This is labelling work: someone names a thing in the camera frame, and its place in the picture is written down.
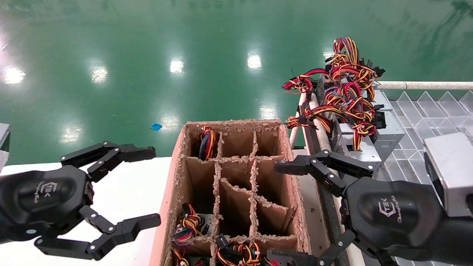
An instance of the cardboard box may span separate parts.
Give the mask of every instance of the cardboard box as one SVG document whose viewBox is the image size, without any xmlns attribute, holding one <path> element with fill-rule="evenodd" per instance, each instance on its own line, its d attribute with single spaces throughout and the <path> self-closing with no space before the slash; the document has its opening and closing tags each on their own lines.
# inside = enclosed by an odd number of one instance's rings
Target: cardboard box
<svg viewBox="0 0 473 266">
<path fill-rule="evenodd" d="M 197 158 L 204 125 L 219 139 L 208 161 Z M 210 236 L 181 247 L 187 256 L 211 257 L 211 266 L 217 265 L 215 237 L 220 233 L 230 243 L 256 241 L 264 254 L 268 248 L 311 254 L 297 178 L 273 170 L 275 161 L 292 159 L 288 130 L 279 120 L 188 122 L 172 155 L 150 265 L 174 265 L 172 233 L 183 203 L 197 213 L 213 214 Z"/>
</svg>

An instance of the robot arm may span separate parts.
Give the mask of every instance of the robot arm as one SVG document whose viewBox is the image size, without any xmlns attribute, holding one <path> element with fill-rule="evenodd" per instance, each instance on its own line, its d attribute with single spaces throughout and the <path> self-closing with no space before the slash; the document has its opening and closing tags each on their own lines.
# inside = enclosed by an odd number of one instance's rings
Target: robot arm
<svg viewBox="0 0 473 266">
<path fill-rule="evenodd" d="M 328 168 L 344 173 L 343 179 Z M 330 151 L 277 162 L 274 169 L 284 174 L 310 174 L 333 195 L 341 196 L 345 227 L 341 238 L 318 258 L 268 251 L 274 260 L 299 266 L 313 265 L 311 261 L 329 265 L 353 243 L 381 265 L 396 265 L 391 256 L 455 265 L 473 263 L 473 219 L 447 216 L 432 186 L 376 181 L 371 178 L 369 163 Z"/>
<path fill-rule="evenodd" d="M 159 226 L 160 216 L 155 213 L 114 225 L 90 208 L 92 183 L 122 161 L 155 156 L 153 147 L 104 142 L 65 155 L 60 169 L 0 177 L 0 244 L 41 236 L 35 246 L 47 255 L 100 260 L 115 246 L 134 241 L 141 230 Z M 92 162 L 87 173 L 79 169 Z M 83 220 L 102 235 L 91 243 L 57 238 Z"/>
</svg>

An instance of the colorful wires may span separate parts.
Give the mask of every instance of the colorful wires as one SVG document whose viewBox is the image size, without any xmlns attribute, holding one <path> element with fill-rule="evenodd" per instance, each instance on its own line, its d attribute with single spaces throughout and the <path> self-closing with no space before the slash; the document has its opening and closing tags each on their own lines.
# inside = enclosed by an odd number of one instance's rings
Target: colorful wires
<svg viewBox="0 0 473 266">
<path fill-rule="evenodd" d="M 316 74 L 323 74 L 325 76 L 328 76 L 328 72 L 325 71 L 325 69 L 315 68 L 308 71 L 304 75 L 299 75 L 297 77 L 291 78 L 288 82 L 282 85 L 282 88 L 285 90 L 298 89 L 300 93 L 312 91 L 312 81 L 309 78 Z"/>
<path fill-rule="evenodd" d="M 333 122 L 328 114 L 333 114 L 341 123 L 352 125 L 353 149 L 359 151 L 362 138 L 372 136 L 376 131 L 373 125 L 376 111 L 371 104 L 375 97 L 373 84 L 384 70 L 379 67 L 371 68 L 372 63 L 369 60 L 365 65 L 364 59 L 359 57 L 358 47 L 349 37 L 337 38 L 333 43 L 333 52 L 334 55 L 326 60 L 328 64 L 325 69 L 313 69 L 282 85 L 285 90 L 312 92 L 314 85 L 311 76 L 323 74 L 326 77 L 323 104 L 317 108 L 306 109 L 299 117 L 290 116 L 286 125 L 289 129 L 297 126 L 307 127 L 317 119 L 322 127 L 331 133 Z M 362 96 L 363 91 L 366 91 L 366 98 Z"/>
<path fill-rule="evenodd" d="M 205 218 L 197 215 L 192 205 L 184 204 L 183 210 L 185 207 L 189 209 L 189 213 L 183 211 L 182 221 L 179 222 L 173 233 L 173 241 L 178 246 L 189 244 L 194 237 L 201 236 L 208 230 L 208 226 L 204 226 Z"/>
<path fill-rule="evenodd" d="M 174 254 L 174 257 L 176 258 L 176 266 L 189 266 L 189 261 L 184 258 L 184 254 L 181 254 L 179 253 L 179 251 L 175 248 L 172 248 L 173 249 L 173 254 Z"/>
<path fill-rule="evenodd" d="M 184 258 L 184 253 L 181 255 L 177 249 L 172 248 L 172 250 L 173 250 L 173 254 L 176 261 L 175 266 L 190 266 L 189 261 L 186 258 Z M 208 258 L 202 257 L 193 266 L 208 266 L 208 265 L 209 265 Z"/>
<path fill-rule="evenodd" d="M 250 242 L 249 245 L 236 244 L 225 249 L 217 248 L 217 257 L 225 266 L 279 266 L 277 262 L 269 261 L 261 254 L 256 242 Z"/>
<path fill-rule="evenodd" d="M 205 161 L 213 156 L 215 144 L 217 143 L 217 133 L 209 126 L 202 127 L 201 147 L 199 149 L 199 159 Z"/>
</svg>

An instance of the silver metal box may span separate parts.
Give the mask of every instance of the silver metal box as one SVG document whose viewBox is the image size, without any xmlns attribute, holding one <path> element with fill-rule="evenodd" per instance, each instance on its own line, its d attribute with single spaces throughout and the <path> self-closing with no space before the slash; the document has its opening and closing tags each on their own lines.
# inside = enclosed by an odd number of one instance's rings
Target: silver metal box
<svg viewBox="0 0 473 266">
<path fill-rule="evenodd" d="M 352 134 L 344 134 L 339 140 L 340 145 L 344 145 L 347 147 L 347 145 L 352 146 L 353 145 L 353 135 Z M 378 155 L 378 152 L 376 151 L 376 148 L 373 145 L 373 142 L 371 142 L 371 139 L 368 137 L 364 137 L 361 140 L 361 147 L 360 151 L 348 151 L 348 154 L 350 157 L 363 161 L 363 162 L 370 162 L 373 165 L 373 170 L 376 171 L 378 167 L 383 163 L 381 161 L 381 158 Z"/>
<path fill-rule="evenodd" d="M 394 151 L 396 145 L 401 141 L 406 132 L 399 124 L 393 113 L 386 111 L 386 128 L 376 129 L 374 134 L 374 146 L 378 151 L 379 157 L 384 162 Z"/>
<path fill-rule="evenodd" d="M 384 107 L 381 108 L 380 111 L 392 111 L 393 109 L 393 106 L 391 105 L 391 103 L 389 103 L 389 100 L 387 99 L 386 95 L 380 90 L 375 90 L 375 99 L 371 102 L 371 104 L 384 105 Z"/>
<path fill-rule="evenodd" d="M 463 133 L 454 133 L 424 140 L 428 160 L 437 177 L 432 177 L 445 211 L 450 217 L 471 216 L 466 197 L 473 194 L 473 146 Z"/>
</svg>

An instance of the green epoxy floor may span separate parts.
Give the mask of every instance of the green epoxy floor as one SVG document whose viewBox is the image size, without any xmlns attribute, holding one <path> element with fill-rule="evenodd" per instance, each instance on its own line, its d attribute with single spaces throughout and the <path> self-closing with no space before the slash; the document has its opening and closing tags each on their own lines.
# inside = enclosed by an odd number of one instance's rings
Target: green epoxy floor
<svg viewBox="0 0 473 266">
<path fill-rule="evenodd" d="M 170 156 L 186 121 L 286 119 L 298 96 L 281 84 L 323 66 L 339 36 L 387 70 L 381 80 L 473 81 L 467 2 L 4 0 L 9 164 L 104 140 Z"/>
</svg>

